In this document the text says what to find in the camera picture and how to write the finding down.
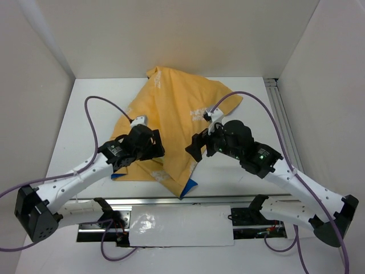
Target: blue cloth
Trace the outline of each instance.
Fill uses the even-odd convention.
[[[111,179],[113,180],[113,179],[122,177],[124,175],[126,175],[126,174],[112,174]],[[182,191],[182,193],[180,195],[180,199],[182,199],[193,187],[195,187],[197,185],[198,184],[194,180],[189,179],[188,182],[186,183],[184,190]]]

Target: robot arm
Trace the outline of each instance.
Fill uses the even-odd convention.
[[[72,224],[96,222],[112,219],[123,223],[120,214],[113,211],[103,198],[89,201],[69,201],[79,192],[111,176],[122,167],[129,166],[135,160],[148,160],[164,155],[164,148],[158,130],[150,130],[147,118],[140,116],[131,123],[128,135],[121,135],[98,148],[92,165],[82,173],[77,173],[84,163],[72,169],[74,176],[32,188],[19,189],[15,205],[15,215],[36,243],[51,236],[57,228]]]
[[[200,134],[193,135],[192,144],[185,149],[197,162],[202,160],[203,146],[206,147],[208,157],[219,152],[239,160],[241,167],[247,172],[276,184],[304,204],[304,207],[296,207],[265,195],[258,195],[250,205],[251,209],[257,210],[266,219],[282,220],[311,229],[316,237],[325,243],[334,247],[340,246],[327,215],[296,174],[300,175],[321,199],[339,228],[342,238],[358,205],[355,197],[336,194],[296,168],[289,167],[278,151],[267,144],[256,142],[251,129],[241,121],[231,120],[225,125],[221,124],[223,113],[218,108],[213,112],[207,110],[204,118],[210,122],[209,127]]]

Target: white tabletop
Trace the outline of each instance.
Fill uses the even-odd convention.
[[[262,78],[255,77],[214,77],[234,91],[244,90],[259,97],[270,107]],[[77,79],[63,118],[47,176],[65,173],[82,163],[92,154],[93,138],[84,112],[84,100],[90,95],[105,97],[121,108],[137,95],[147,78],[121,79]],[[91,118],[98,134],[99,145],[109,140],[120,112],[106,102],[90,101]],[[223,122],[231,119],[242,120],[252,129],[254,138],[280,151],[274,127],[265,110],[253,99],[244,98],[241,104]],[[229,196],[257,194],[287,194],[270,184],[245,172],[239,162],[225,155],[201,161],[192,174],[198,183],[187,196]],[[115,182],[102,179],[81,192],[79,198],[164,198],[173,194],[158,182]]]
[[[262,78],[213,78],[232,90],[254,93],[267,105],[269,100]],[[146,79],[78,79],[75,82],[63,119],[48,175],[61,174],[82,162],[92,153],[91,130],[83,110],[89,95],[100,95],[113,100],[122,108],[141,89]],[[104,102],[90,102],[99,142],[110,137],[120,116]],[[241,119],[251,127],[254,137],[279,150],[278,141],[263,109],[250,98],[245,98],[228,119]],[[282,194],[273,184],[266,183],[243,171],[239,164],[215,155],[204,159],[194,171],[193,179],[199,186],[188,196]],[[79,197],[167,197],[173,196],[157,182],[113,182],[104,179],[95,183]],[[231,247],[175,247],[140,249],[127,260],[110,263],[100,254],[100,243],[76,243],[78,227],[57,230],[52,237],[21,253],[16,274],[46,273],[302,273],[296,248],[277,254],[270,251],[262,239],[236,240]],[[291,240],[270,239],[275,248],[287,247]],[[125,254],[125,248],[106,243],[111,257]],[[339,252],[318,239],[302,240],[307,267],[313,273],[343,273]]]

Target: black bracket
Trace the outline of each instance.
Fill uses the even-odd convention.
[[[15,216],[21,222],[33,243],[43,241],[58,228],[61,215],[52,214],[47,208],[48,201],[42,201],[30,186],[19,189]]]
[[[358,207],[359,200],[352,195],[347,195],[342,198],[344,205],[341,209],[341,212],[336,212],[334,214],[334,222],[341,234],[341,237],[344,238],[346,232],[354,218],[356,208]],[[309,223],[314,228],[314,235],[321,240],[322,242],[332,246],[332,247],[340,247],[340,242],[338,241],[337,235],[328,221],[324,223],[321,221],[317,215],[315,215],[312,219],[309,219]]]

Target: wire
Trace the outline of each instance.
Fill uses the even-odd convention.
[[[116,222],[115,222],[115,221],[113,221],[113,223],[114,223],[114,227],[115,227],[115,233],[116,233],[116,235],[117,235],[118,237],[120,237],[120,234],[118,233],[118,228],[116,227]]]
[[[102,237],[102,243],[100,245],[100,251],[102,252],[102,255],[104,257],[104,259],[108,260],[108,261],[122,261],[124,260],[125,258],[131,256],[134,252],[137,251],[138,247],[135,247],[130,253],[127,253],[126,255],[120,257],[120,258],[110,258],[108,257],[106,254],[105,254],[105,251],[104,251],[104,240],[105,240],[105,236],[107,234],[107,232],[109,231],[110,229],[110,226],[113,224],[113,220],[110,221],[108,227],[105,229],[104,233],[103,233],[103,237]]]
[[[291,250],[295,246],[295,244],[297,243],[297,241],[298,241],[297,236],[295,236],[294,241],[292,242],[292,244],[289,247],[287,247],[285,249],[275,249],[275,248],[269,246],[269,243],[267,242],[267,239],[266,239],[267,236],[268,236],[268,234],[266,234],[265,237],[263,237],[263,241],[265,242],[266,246],[270,250],[275,251],[275,252],[278,252],[278,253],[284,253],[284,252],[287,252],[287,251]]]
[[[90,99],[99,99],[99,100],[102,100],[102,101],[105,101],[111,105],[113,105],[114,107],[116,107],[119,111],[121,111],[125,117],[127,117],[127,119],[129,121],[131,121],[131,118],[120,108],[118,107],[116,104],[114,104],[113,102],[109,101],[108,99],[106,98],[103,98],[103,97],[99,97],[99,96],[89,96],[85,99],[85,102],[84,102],[84,108],[85,108],[85,113],[86,113],[86,117],[87,117],[87,120],[90,124],[90,127],[91,127],[91,131],[92,131],[92,136],[94,138],[94,154],[91,158],[91,160],[88,162],[88,164],[86,166],[84,166],[83,168],[77,170],[76,173],[82,173],[84,172],[85,170],[87,170],[94,162],[97,154],[98,154],[98,137],[96,135],[96,131],[95,131],[95,127],[94,127],[94,124],[91,120],[91,117],[90,117],[90,113],[89,113],[89,110],[88,110],[88,101]],[[50,180],[57,180],[57,179],[64,179],[64,178],[68,178],[68,177],[72,177],[72,176],[75,176],[74,173],[67,173],[67,174],[63,174],[63,175],[58,175],[58,176],[52,176],[52,177],[47,177],[47,178],[41,178],[41,179],[36,179],[36,180],[31,180],[31,181],[28,181],[28,182],[25,182],[25,183],[22,183],[22,184],[18,184],[14,187],[11,187],[9,188],[8,190],[5,190],[3,191],[2,193],[0,193],[0,199],[2,197],[4,197],[6,194],[8,194],[9,192],[11,191],[14,191],[14,190],[17,190],[21,187],[25,187],[25,186],[28,186],[30,184],[35,184],[35,183],[44,183],[45,181],[50,181]],[[18,248],[2,248],[0,247],[0,252],[17,252],[17,251],[21,251],[21,250],[24,250],[24,249],[27,249],[27,248],[30,248],[32,246],[34,246],[36,243],[31,243],[29,245],[26,245],[24,247],[18,247]]]
[[[123,224],[121,223],[121,221],[119,221],[119,225],[120,225],[120,227],[121,227],[121,230],[123,231],[123,234],[127,234],[127,233],[125,232],[125,230],[124,230],[124,226],[123,226]]]
[[[281,135],[280,135],[280,131],[279,131],[279,128],[278,128],[278,125],[276,124],[275,122],[275,119],[273,117],[273,115],[271,114],[270,110],[268,109],[268,107],[264,104],[264,102],[262,100],[260,100],[258,97],[256,97],[255,95],[251,94],[251,93],[248,93],[246,91],[233,91],[225,96],[223,96],[219,101],[218,103],[216,103],[216,105],[212,108],[211,112],[213,112],[219,105],[220,103],[222,103],[226,98],[234,95],[234,94],[243,94],[243,95],[247,95],[253,99],[255,99],[267,112],[267,114],[269,115],[270,117],[270,120],[271,122],[273,123],[274,125],[274,128],[275,128],[275,131],[276,131],[276,134],[278,135],[278,139],[279,139],[279,143],[280,143],[280,148],[283,152],[283,155],[284,155],[284,158],[285,158],[285,161],[286,163],[288,164],[290,170],[293,172],[294,171],[294,168],[293,166],[291,165],[290,163],[290,159],[286,153],[286,150],[285,150],[285,146],[284,146],[284,143],[283,143],[283,140],[281,138]],[[330,224],[331,226],[333,227],[334,231],[335,231],[335,234],[337,236],[337,239],[340,243],[340,246],[341,246],[341,249],[342,249],[342,252],[343,252],[343,257],[344,257],[344,272],[345,274],[349,274],[350,273],[350,261],[348,259],[348,253],[347,253],[347,250],[346,250],[346,246],[344,244],[344,241],[342,239],[342,236],[341,236],[341,233],[339,232],[338,230],[338,227],[337,225],[335,224],[335,222],[333,221],[332,219],[332,216],[331,214],[329,213],[329,211],[327,210],[327,208],[325,207],[325,205],[322,203],[322,201],[320,200],[320,198],[314,193],[314,191],[308,186],[308,184],[300,177],[299,174],[295,174],[295,177],[303,184],[303,186],[309,191],[309,193],[313,196],[313,198],[317,201],[317,203],[320,205],[321,209],[323,209],[323,211],[325,212],[327,218],[329,219],[330,221]]]
[[[297,247],[298,247],[299,259],[301,261],[304,272],[306,274],[309,274],[308,269],[307,269],[307,267],[304,263],[304,259],[303,259],[303,253],[302,253],[302,250],[301,250],[301,243],[299,241],[299,232],[298,232],[298,226],[297,225],[294,225],[294,231],[295,231],[295,237],[298,239],[297,240]]]

